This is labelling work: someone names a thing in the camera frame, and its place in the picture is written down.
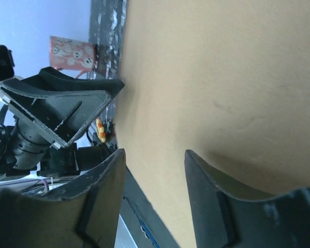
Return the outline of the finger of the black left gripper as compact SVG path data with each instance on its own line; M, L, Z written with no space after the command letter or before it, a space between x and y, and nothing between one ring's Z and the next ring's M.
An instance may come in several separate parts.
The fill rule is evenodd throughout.
M43 68L37 75L25 78L22 82L32 87L50 91L105 90L113 97L125 86L119 79L76 79L61 73L53 67Z

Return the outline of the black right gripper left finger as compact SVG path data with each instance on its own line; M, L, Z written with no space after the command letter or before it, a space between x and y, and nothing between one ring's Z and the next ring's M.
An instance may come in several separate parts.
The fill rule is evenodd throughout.
M0 247L113 247L126 153L44 195L0 189Z

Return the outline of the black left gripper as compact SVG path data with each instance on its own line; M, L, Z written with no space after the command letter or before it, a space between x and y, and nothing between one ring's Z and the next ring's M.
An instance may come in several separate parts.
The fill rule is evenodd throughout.
M77 146L73 143L112 96L105 90L42 90L17 79L5 81L1 91L16 117L14 126L4 125L8 106L2 106L0 178L23 178L31 172L41 177L78 176Z

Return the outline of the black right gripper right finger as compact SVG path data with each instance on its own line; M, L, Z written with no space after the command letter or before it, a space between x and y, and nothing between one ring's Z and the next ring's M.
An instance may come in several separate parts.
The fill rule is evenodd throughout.
M198 247L310 247L310 188L271 195L185 152Z

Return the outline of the brown cardboard box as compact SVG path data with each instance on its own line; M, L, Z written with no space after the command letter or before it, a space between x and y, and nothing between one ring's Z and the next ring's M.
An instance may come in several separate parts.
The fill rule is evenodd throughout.
M128 1L124 38L118 144L180 247L188 149L265 192L310 187L310 1Z

